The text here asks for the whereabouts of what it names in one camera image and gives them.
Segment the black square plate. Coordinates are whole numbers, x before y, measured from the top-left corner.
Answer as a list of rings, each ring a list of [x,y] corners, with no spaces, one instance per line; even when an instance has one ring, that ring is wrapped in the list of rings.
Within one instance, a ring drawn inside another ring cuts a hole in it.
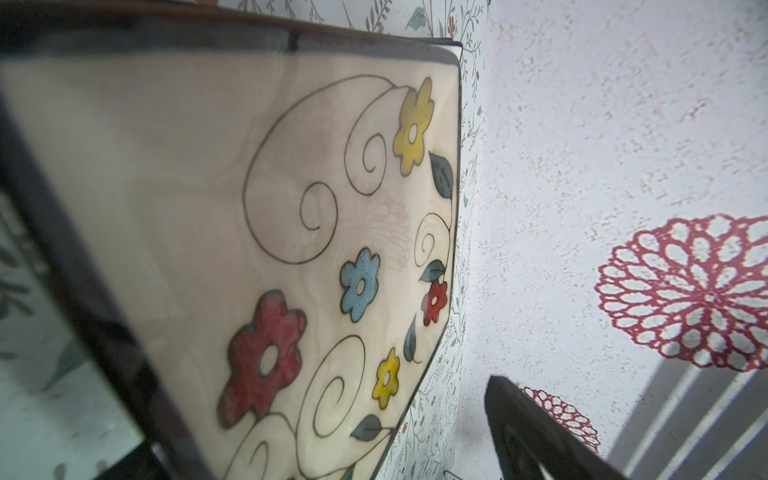
[[[1,5],[1,184],[184,479],[381,479],[450,323],[462,46]]]

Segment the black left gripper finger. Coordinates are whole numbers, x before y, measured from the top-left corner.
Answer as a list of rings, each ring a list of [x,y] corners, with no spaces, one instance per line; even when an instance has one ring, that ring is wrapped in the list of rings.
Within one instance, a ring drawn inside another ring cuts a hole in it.
[[[504,479],[625,479],[508,378],[489,378],[484,408]]]

